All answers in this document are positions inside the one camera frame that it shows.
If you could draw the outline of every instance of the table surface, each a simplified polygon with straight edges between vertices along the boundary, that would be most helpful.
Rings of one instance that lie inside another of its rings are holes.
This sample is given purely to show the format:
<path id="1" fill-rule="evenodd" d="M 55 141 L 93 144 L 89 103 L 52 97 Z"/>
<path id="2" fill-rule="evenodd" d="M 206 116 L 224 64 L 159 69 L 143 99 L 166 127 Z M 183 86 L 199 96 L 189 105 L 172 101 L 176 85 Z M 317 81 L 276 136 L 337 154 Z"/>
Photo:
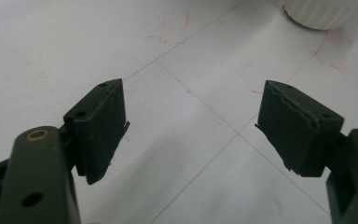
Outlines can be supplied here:
<path id="1" fill-rule="evenodd" d="M 358 10 L 327 32 L 282 5 L 0 0 L 0 161 L 123 78 L 131 126 L 112 165 L 92 186 L 74 172 L 83 223 L 331 223 L 329 171 L 287 171 L 254 124 L 271 79 L 358 128 Z"/>

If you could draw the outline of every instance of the red pen marking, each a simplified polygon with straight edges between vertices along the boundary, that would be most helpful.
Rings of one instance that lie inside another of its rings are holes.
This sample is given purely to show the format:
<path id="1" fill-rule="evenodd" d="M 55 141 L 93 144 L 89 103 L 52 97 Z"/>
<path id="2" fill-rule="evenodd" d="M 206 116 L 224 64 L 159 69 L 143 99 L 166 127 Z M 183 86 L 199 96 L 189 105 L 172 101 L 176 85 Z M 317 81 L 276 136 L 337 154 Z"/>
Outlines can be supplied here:
<path id="1" fill-rule="evenodd" d="M 167 39 L 163 35 L 150 35 L 150 36 L 147 36 L 146 38 L 158 38 L 159 42 L 168 44 Z"/>
<path id="2" fill-rule="evenodd" d="M 263 92 L 262 92 L 262 91 L 254 91 L 254 90 L 251 90 L 251 92 L 253 92 L 253 93 L 257 93 L 257 94 L 263 94 Z"/>
<path id="3" fill-rule="evenodd" d="M 316 50 L 314 56 L 319 59 L 321 57 L 321 52 L 322 52 L 322 46 L 319 46 L 319 48 L 318 48 L 318 50 Z"/>
<path id="4" fill-rule="evenodd" d="M 337 70 L 344 70 L 346 68 L 348 54 L 345 54 L 342 57 L 341 62 L 339 64 L 327 61 L 328 58 L 326 60 L 325 56 L 322 57 L 324 55 L 323 54 L 324 45 L 327 45 L 329 42 L 330 43 L 335 42 L 335 43 L 341 44 L 341 47 L 345 47 L 343 42 L 346 42 L 348 45 L 351 45 L 351 43 L 352 43 L 349 39 L 345 38 L 343 35 L 336 35 L 336 34 L 331 33 L 330 31 L 327 31 L 324 35 L 324 40 L 322 41 L 321 46 L 319 46 L 319 48 L 314 53 L 314 57 L 316 57 L 319 62 L 327 64 L 333 68 L 336 68 Z"/>
<path id="5" fill-rule="evenodd" d="M 186 28 L 188 27 L 188 25 L 190 24 L 190 14 L 186 14 L 187 18 L 186 18 Z"/>

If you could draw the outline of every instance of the red mark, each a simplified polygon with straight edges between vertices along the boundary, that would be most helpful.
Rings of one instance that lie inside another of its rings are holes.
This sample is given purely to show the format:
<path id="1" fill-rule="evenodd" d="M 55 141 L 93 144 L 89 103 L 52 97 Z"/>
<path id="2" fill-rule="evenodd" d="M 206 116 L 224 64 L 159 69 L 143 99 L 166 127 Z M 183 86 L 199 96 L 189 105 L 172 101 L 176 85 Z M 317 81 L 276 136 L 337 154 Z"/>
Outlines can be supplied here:
<path id="1" fill-rule="evenodd" d="M 187 18 L 186 18 L 186 28 L 188 27 L 188 25 L 190 24 L 190 14 L 186 14 Z"/>
<path id="2" fill-rule="evenodd" d="M 338 63 L 336 61 L 337 57 L 339 58 L 339 55 L 335 55 L 335 57 L 332 57 L 330 55 L 330 57 L 328 56 L 328 52 L 327 52 L 327 56 L 325 56 L 325 53 L 323 53 L 323 51 L 327 51 L 329 49 L 329 46 L 331 45 L 337 45 L 339 44 L 338 47 L 341 48 L 345 48 L 348 45 L 351 45 L 351 41 L 347 38 L 345 38 L 342 35 L 338 35 L 338 34 L 333 34 L 330 31 L 327 31 L 326 34 L 324 35 L 324 40 L 322 41 L 321 46 L 319 46 L 319 48 L 316 50 L 316 52 L 314 53 L 314 57 L 316 57 L 318 59 L 319 62 L 321 63 L 325 63 L 333 68 L 336 68 L 338 70 L 344 70 L 346 68 L 346 64 L 347 64 L 347 60 L 348 60 L 348 55 L 344 54 L 342 57 L 342 59 L 340 60 L 340 62 Z"/>
<path id="3" fill-rule="evenodd" d="M 251 90 L 251 92 L 253 92 L 253 93 L 257 93 L 257 94 L 263 94 L 263 92 L 262 92 L 262 91 L 254 91 L 254 90 Z"/>
<path id="4" fill-rule="evenodd" d="M 150 35 L 150 36 L 147 36 L 146 38 L 158 38 L 159 42 L 164 43 L 164 44 L 168 44 L 167 39 L 163 35 Z"/>
<path id="5" fill-rule="evenodd" d="M 321 57 L 321 50 L 322 50 L 322 46 L 320 46 L 314 54 L 314 56 L 317 57 L 318 59 Z"/>

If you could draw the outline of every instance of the bolt hole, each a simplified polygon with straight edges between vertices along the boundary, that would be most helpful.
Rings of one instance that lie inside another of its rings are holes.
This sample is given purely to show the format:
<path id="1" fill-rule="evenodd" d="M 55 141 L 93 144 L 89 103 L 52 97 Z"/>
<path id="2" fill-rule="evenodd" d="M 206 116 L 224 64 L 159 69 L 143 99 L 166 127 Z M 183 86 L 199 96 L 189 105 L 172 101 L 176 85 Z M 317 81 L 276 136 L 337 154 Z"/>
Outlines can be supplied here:
<path id="1" fill-rule="evenodd" d="M 37 203 L 40 203 L 40 201 L 42 201 L 42 199 L 43 199 L 42 193 L 40 193 L 40 192 L 32 193 L 32 194 L 26 196 L 22 200 L 22 206 L 32 207 L 32 206 L 36 205 Z"/>
<path id="2" fill-rule="evenodd" d="M 28 133 L 26 138 L 28 141 L 37 141 L 45 138 L 47 135 L 48 135 L 48 130 L 43 129 L 43 130 L 36 130 L 31 133 Z"/>
<path id="3" fill-rule="evenodd" d="M 80 111 L 80 112 L 77 112 L 77 113 L 75 113 L 75 115 L 77 116 L 77 117 L 84 117 L 84 116 L 86 116 L 86 112 L 84 112 L 84 111 Z"/>
<path id="4" fill-rule="evenodd" d="M 328 114 L 322 114 L 322 117 L 325 119 L 331 119 L 331 115 Z"/>

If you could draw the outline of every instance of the white cup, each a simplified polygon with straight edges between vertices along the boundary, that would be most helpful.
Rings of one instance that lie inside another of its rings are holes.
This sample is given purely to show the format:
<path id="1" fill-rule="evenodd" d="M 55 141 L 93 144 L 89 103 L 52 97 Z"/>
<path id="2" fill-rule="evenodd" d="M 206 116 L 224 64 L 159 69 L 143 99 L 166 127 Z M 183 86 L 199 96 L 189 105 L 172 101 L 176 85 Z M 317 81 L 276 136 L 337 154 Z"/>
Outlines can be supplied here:
<path id="1" fill-rule="evenodd" d="M 311 29 L 342 25 L 358 8 L 358 0 L 285 0 L 284 9 L 296 22 Z"/>

